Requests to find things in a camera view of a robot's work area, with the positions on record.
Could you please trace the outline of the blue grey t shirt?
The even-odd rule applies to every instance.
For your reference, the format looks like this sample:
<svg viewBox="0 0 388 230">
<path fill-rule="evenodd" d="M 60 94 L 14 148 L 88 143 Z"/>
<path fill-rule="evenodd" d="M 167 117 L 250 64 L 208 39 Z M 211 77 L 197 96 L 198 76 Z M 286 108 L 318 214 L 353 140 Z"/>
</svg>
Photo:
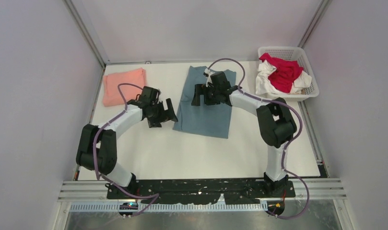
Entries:
<svg viewBox="0 0 388 230">
<path fill-rule="evenodd" d="M 232 108 L 226 104 L 192 106 L 196 84 L 205 84 L 206 67 L 190 66 L 180 97 L 177 119 L 173 130 L 195 135 L 224 138 L 229 136 Z"/>
</svg>

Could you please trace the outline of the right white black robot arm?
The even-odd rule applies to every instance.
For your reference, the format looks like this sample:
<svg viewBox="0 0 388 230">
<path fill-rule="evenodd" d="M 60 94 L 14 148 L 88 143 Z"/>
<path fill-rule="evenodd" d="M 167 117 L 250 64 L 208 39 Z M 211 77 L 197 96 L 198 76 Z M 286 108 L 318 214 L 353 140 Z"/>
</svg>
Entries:
<svg viewBox="0 0 388 230">
<path fill-rule="evenodd" d="M 258 120 L 262 140 L 267 144 L 268 162 L 263 175 L 264 190 L 269 196 L 283 193 L 288 185 L 286 151 L 297 131 L 296 123 L 286 101 L 263 99 L 232 86 L 223 72 L 205 73 L 206 83 L 196 84 L 192 106 L 226 104 L 243 109 Z"/>
</svg>

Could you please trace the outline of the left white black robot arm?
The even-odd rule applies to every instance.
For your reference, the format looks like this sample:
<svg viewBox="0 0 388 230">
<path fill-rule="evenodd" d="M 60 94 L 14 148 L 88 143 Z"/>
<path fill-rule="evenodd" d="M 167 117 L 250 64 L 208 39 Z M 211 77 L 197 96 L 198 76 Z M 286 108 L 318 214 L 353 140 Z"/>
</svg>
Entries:
<svg viewBox="0 0 388 230">
<path fill-rule="evenodd" d="M 158 89 L 148 86 L 142 87 L 135 99 L 126 100 L 121 94 L 125 107 L 118 115 L 100 125 L 87 124 L 82 129 L 76 163 L 94 171 L 98 179 L 112 183 L 125 198 L 137 194 L 138 182 L 135 174 L 117 162 L 117 140 L 143 120 L 147 120 L 150 128 L 178 121 L 171 99 L 161 102 L 160 94 Z"/>
</svg>

